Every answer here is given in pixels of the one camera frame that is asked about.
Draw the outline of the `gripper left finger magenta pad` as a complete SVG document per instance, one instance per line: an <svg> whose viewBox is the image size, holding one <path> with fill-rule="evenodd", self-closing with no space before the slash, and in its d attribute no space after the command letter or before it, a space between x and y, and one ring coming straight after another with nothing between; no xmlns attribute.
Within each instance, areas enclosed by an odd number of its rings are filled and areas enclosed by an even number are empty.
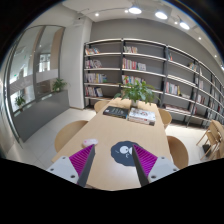
<svg viewBox="0 0 224 224"><path fill-rule="evenodd" d="M47 169L47 171L84 187L88 180L94 156L95 145L92 144L70 157L61 156Z"/></svg>

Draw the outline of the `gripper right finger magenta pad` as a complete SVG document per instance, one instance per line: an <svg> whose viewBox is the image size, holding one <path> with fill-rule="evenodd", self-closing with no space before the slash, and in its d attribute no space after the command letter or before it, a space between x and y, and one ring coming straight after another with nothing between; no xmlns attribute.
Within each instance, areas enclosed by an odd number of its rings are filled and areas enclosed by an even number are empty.
<svg viewBox="0 0 224 224"><path fill-rule="evenodd" d="M138 145L133 146L132 156L141 186L178 171L174 163L166 157L157 157Z"/></svg>

